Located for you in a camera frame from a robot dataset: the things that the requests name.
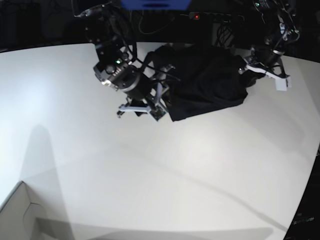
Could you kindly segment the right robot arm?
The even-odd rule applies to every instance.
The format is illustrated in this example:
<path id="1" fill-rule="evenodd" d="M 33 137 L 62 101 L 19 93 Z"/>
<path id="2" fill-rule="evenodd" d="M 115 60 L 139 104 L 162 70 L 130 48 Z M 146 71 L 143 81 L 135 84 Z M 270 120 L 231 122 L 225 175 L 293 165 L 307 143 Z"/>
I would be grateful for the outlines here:
<path id="1" fill-rule="evenodd" d="M 71 6 L 73 15 L 87 22 L 85 34 L 98 56 L 93 68 L 96 78 L 126 94 L 117 116 L 134 113 L 159 121 L 169 112 L 164 97 L 170 89 L 168 82 L 177 80 L 169 73 L 175 67 L 150 66 L 151 53 L 139 59 L 133 26 L 118 4 L 111 0 L 73 0 Z"/>

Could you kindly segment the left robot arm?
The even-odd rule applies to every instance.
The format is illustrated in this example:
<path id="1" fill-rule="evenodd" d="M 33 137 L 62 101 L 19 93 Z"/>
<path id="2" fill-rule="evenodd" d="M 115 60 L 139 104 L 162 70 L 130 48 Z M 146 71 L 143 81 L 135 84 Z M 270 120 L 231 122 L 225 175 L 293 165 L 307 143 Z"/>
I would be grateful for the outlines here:
<path id="1" fill-rule="evenodd" d="M 288 84 L 290 76 L 285 72 L 281 57 L 287 46 L 300 38 L 300 31 L 294 21 L 297 2 L 254 0 L 252 4 L 265 24 L 266 36 L 263 45 L 251 47 L 250 55 L 243 58 L 245 66 L 240 67 L 238 73 L 247 87 L 253 86 L 263 77 Z"/>

